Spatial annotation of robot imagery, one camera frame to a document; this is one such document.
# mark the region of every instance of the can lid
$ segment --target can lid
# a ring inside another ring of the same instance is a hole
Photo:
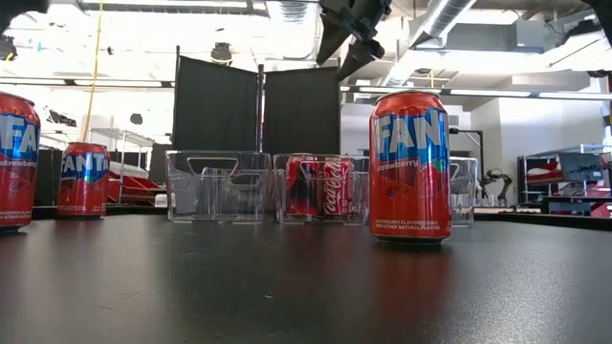
[[[388,93],[386,95],[382,95],[380,96],[378,99],[376,99],[376,102],[378,103],[379,101],[383,100],[386,97],[391,97],[391,96],[395,96],[395,95],[400,95],[400,94],[404,94],[404,93],[414,93],[414,94],[426,94],[426,95],[432,95],[434,97],[440,97],[440,94],[434,91],[429,91],[429,90],[419,90],[419,89],[414,89],[414,90],[400,90],[400,91],[395,91],[395,92],[391,92]]]
[[[7,95],[7,96],[11,96],[11,97],[16,97],[16,98],[19,98],[21,100],[25,100],[28,103],[30,103],[31,106],[34,106],[34,102],[33,101],[31,101],[31,100],[29,100],[29,99],[27,99],[25,97],[18,96],[16,94],[12,94],[12,93],[9,93],[9,92],[6,92],[6,91],[0,91],[0,95]]]

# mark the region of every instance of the black partition panel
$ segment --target black partition panel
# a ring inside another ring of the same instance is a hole
[[[266,73],[263,151],[339,154],[337,68]]]
[[[257,74],[180,56],[174,97],[174,149],[256,148]]]
[[[62,151],[59,149],[38,150],[34,206],[57,204],[61,155]]]

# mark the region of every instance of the ceiling light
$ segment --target ceiling light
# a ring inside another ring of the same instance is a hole
[[[528,97],[531,92],[521,91],[494,91],[494,90],[450,90],[452,96],[478,96],[478,97]]]
[[[355,87],[355,92],[361,93],[372,93],[372,94],[387,94],[391,92],[401,92],[401,91],[423,91],[423,92],[433,92],[439,94],[441,90],[438,89],[425,89],[425,88],[411,88],[411,87]]]
[[[82,0],[86,4],[98,4],[99,0]],[[105,0],[104,4],[114,5],[142,5],[142,6],[176,6],[176,7],[226,7],[226,8],[237,8],[245,9],[247,7],[246,2],[240,1],[185,1],[185,0],[168,0],[168,1],[156,1],[156,0]],[[256,8],[264,7],[263,4],[253,4]]]
[[[543,92],[539,94],[541,98],[552,99],[581,99],[581,100],[612,100],[612,94],[587,94],[587,93],[569,93],[569,92]]]
[[[26,77],[0,77],[0,83],[15,85],[65,85],[62,79],[37,79]]]
[[[91,86],[93,80],[75,80],[77,86]],[[96,86],[113,86],[113,87],[162,87],[160,81],[114,81],[114,80],[97,80]]]

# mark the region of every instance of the dark table surface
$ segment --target dark table surface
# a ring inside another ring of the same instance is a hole
[[[0,237],[1,343],[609,343],[612,233],[38,221]]]

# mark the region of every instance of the cable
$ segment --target cable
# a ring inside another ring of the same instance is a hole
[[[553,26],[551,23],[549,23],[549,22],[544,22],[544,24],[546,24],[546,25],[547,25],[549,28],[551,28],[551,30],[552,30],[554,33],[556,33],[556,34],[558,34],[558,35],[565,35],[565,33],[558,32],[558,31],[557,31],[557,29],[555,29],[555,27],[554,27],[554,26]]]
[[[99,0],[98,9],[98,33],[96,34],[96,54],[94,60],[94,79],[92,81],[92,89],[89,94],[89,106],[87,108],[87,117],[85,118],[85,126],[83,127],[83,136],[81,141],[87,141],[87,132],[89,131],[89,121],[92,117],[92,106],[94,105],[94,94],[96,93],[96,81],[98,80],[98,56],[99,56],[99,37],[102,33],[102,12],[104,11],[104,0]]]

